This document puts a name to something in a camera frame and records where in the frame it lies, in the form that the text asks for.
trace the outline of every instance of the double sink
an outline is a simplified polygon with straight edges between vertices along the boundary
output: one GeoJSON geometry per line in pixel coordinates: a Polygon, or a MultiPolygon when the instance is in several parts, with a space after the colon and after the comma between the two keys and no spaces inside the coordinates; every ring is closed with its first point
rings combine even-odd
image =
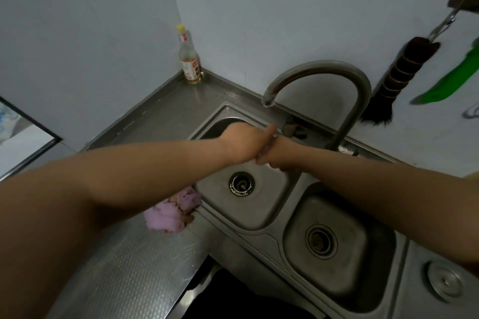
{"type": "MultiPolygon", "coordinates": [[[[268,124],[224,103],[190,139],[217,138],[235,122],[268,124]]],[[[248,162],[196,189],[202,215],[330,316],[391,314],[407,239],[316,178],[248,162]]]]}

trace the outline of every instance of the yellow bottle cap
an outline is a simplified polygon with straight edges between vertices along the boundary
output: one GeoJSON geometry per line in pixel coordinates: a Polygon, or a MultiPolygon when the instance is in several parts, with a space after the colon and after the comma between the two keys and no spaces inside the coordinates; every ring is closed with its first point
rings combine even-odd
{"type": "Polygon", "coordinates": [[[183,24],[178,24],[176,26],[176,30],[178,31],[178,33],[180,34],[185,34],[186,33],[186,28],[184,27],[183,24]]]}

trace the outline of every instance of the person's right arm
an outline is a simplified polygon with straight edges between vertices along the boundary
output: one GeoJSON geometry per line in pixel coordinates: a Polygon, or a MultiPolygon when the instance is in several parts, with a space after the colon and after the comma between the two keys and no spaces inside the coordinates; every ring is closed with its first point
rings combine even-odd
{"type": "Polygon", "coordinates": [[[477,182],[306,147],[281,136],[257,159],[265,163],[308,172],[386,225],[478,274],[477,182]]]}

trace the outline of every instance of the curved faucet spout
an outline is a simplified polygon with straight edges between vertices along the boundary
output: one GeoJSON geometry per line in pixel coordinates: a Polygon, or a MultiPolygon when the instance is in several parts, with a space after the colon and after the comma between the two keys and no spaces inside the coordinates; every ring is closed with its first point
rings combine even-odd
{"type": "Polygon", "coordinates": [[[371,98],[371,84],[364,72],[359,68],[340,61],[314,61],[300,64],[278,76],[278,78],[276,78],[266,89],[261,99],[261,103],[265,107],[272,106],[276,95],[278,95],[285,86],[297,79],[312,74],[335,74],[342,76],[354,83],[358,92],[355,105],[349,112],[348,116],[344,119],[344,122],[341,124],[337,133],[326,145],[327,149],[336,151],[353,125],[359,119],[359,116],[361,116],[371,98]]]}

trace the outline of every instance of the person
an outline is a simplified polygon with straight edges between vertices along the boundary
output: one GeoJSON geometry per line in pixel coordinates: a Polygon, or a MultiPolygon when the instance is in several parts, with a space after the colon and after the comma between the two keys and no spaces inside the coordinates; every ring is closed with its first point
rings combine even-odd
{"type": "Polygon", "coordinates": [[[476,182],[303,146],[274,138],[276,131],[234,123],[217,139],[106,147],[1,182],[0,317],[44,316],[102,229],[253,159],[313,175],[395,230],[479,273],[476,182]]]}

